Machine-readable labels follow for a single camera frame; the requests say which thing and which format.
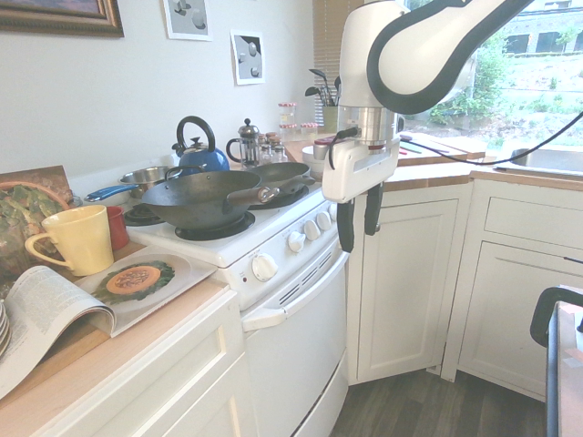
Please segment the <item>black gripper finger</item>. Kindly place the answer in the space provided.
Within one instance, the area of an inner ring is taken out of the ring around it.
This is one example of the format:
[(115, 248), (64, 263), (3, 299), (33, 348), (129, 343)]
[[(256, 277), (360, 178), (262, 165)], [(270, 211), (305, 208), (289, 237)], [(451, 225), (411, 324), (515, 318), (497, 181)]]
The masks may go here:
[(368, 236), (373, 236), (377, 231), (383, 193), (383, 183), (380, 183), (367, 191), (366, 207), (364, 212), (364, 233)]
[(342, 250), (351, 253), (354, 244), (353, 231), (354, 199), (337, 204), (337, 229)]

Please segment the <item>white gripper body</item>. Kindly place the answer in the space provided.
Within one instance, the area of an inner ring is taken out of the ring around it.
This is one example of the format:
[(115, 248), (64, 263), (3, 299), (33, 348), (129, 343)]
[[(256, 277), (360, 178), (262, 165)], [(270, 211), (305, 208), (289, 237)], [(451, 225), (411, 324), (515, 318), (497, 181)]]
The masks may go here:
[(385, 182), (397, 167), (399, 148), (399, 137), (390, 139), (376, 151), (355, 138), (337, 143), (324, 159), (324, 197), (336, 203), (346, 203)]

